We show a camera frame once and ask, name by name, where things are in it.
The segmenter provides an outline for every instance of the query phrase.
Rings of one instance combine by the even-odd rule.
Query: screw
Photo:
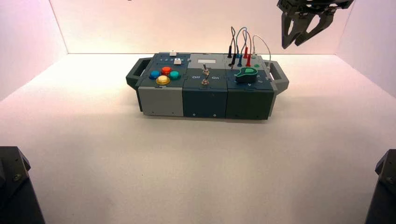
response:
[[[387,181],[388,183],[392,184],[392,185],[395,184],[395,181],[393,180],[392,177],[387,177],[387,178],[386,178],[386,181]]]
[[[13,181],[14,181],[14,182],[17,182],[18,180],[21,179],[21,177],[22,177],[22,175],[17,174],[17,175],[15,175],[15,176],[13,177]]]

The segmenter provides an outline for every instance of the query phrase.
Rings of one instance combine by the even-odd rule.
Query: white button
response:
[[[173,64],[182,64],[182,60],[180,60],[180,58],[175,58]]]
[[[169,52],[169,56],[175,57],[176,55],[177,53],[174,50]]]

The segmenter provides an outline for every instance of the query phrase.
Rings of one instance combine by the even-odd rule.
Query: red button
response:
[[[161,75],[168,76],[172,69],[170,67],[163,67],[161,69]]]

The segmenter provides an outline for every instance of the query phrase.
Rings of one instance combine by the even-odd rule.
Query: white label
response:
[[[216,63],[215,59],[198,59],[198,63]]]

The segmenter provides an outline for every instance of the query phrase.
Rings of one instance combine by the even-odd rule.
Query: white wall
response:
[[[396,1],[357,0],[337,55],[396,97]]]
[[[48,0],[0,0],[0,100],[66,54]]]
[[[335,54],[350,9],[287,50],[278,0],[51,0],[69,53],[225,52],[230,26],[248,26],[275,54]],[[263,45],[258,46],[265,53]]]

